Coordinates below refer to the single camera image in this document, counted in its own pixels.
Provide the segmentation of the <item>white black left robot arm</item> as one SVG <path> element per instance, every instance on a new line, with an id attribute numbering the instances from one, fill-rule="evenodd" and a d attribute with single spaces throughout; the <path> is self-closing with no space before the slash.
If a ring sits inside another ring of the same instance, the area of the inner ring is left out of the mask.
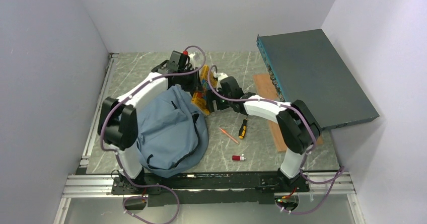
<path id="1" fill-rule="evenodd" d="M 145 171 L 169 178 L 200 162 L 208 132 L 203 112 L 191 101 L 199 84 L 187 50 L 173 51 L 130 91 L 104 99 L 100 146 L 115 155 L 131 193 L 144 189 Z"/>

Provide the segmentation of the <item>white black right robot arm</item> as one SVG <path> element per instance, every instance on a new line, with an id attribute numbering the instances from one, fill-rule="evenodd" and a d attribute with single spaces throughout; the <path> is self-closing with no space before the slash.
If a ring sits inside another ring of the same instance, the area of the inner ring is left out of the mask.
<path id="1" fill-rule="evenodd" d="M 307 105 L 301 100 L 278 102 L 254 93 L 244 94 L 233 77 L 223 79 L 220 84 L 217 90 L 208 81 L 211 92 L 221 104 L 243 115 L 261 117 L 279 125 L 287 151 L 279 168 L 281 175 L 277 184 L 283 191 L 292 190 L 308 153 L 314 150 L 321 135 L 321 127 Z"/>

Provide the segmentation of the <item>orange pencil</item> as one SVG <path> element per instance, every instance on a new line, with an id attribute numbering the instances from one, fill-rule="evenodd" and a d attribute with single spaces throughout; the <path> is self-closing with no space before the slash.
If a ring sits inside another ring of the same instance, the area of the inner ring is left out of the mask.
<path id="1" fill-rule="evenodd" d="M 219 130 L 225 135 L 227 136 L 231 141 L 233 141 L 235 144 L 239 145 L 239 142 L 233 138 L 229 133 L 227 133 L 224 129 L 219 127 Z"/>

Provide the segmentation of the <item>orange blue Treehouse book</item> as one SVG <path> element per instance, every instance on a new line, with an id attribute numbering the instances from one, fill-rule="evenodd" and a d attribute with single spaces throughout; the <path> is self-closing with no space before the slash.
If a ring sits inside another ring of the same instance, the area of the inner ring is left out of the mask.
<path id="1" fill-rule="evenodd" d="M 201 90 L 196 90 L 193 95 L 191 102 L 194 106 L 196 106 L 205 116 L 208 116 L 210 114 L 210 111 L 207 107 L 207 96 L 206 93 L 208 90 L 210 90 L 210 87 L 208 85 L 208 79 L 211 81 L 211 85 L 215 88 L 217 86 L 218 80 L 215 78 L 214 73 L 211 73 L 208 77 L 209 73 L 209 66 L 204 65 L 201 70 L 199 71 L 200 80 L 201 83 Z"/>

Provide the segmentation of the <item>small red white tube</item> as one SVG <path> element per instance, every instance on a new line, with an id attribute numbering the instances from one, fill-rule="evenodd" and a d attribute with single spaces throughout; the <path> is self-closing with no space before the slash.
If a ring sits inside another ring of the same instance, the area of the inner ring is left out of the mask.
<path id="1" fill-rule="evenodd" d="M 233 161 L 245 161 L 246 158 L 244 156 L 233 155 L 232 160 Z"/>

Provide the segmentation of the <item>blue student backpack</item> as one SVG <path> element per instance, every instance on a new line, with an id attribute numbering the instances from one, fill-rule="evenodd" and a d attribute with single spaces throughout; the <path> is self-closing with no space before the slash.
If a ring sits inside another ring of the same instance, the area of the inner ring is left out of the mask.
<path id="1" fill-rule="evenodd" d="M 190 95 L 172 86 L 137 114 L 139 162 L 163 178 L 195 167 L 209 143 L 204 114 Z"/>

